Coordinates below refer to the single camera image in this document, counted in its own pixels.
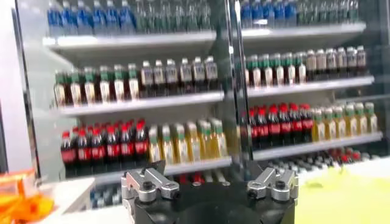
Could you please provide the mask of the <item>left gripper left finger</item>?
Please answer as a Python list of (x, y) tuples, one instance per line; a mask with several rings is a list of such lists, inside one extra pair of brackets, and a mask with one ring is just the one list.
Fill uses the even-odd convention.
[(121, 186), (127, 191), (127, 198), (138, 197), (142, 203), (151, 203), (161, 198), (176, 200), (180, 197), (180, 184), (167, 179), (154, 168), (141, 171), (131, 170), (121, 177)]

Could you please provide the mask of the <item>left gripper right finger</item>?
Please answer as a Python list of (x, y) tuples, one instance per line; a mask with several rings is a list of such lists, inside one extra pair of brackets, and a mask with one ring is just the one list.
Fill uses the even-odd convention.
[(270, 196), (277, 202), (298, 199), (299, 177), (293, 170), (285, 170), (277, 175), (274, 168), (266, 168), (259, 176), (247, 183), (249, 198), (259, 200)]

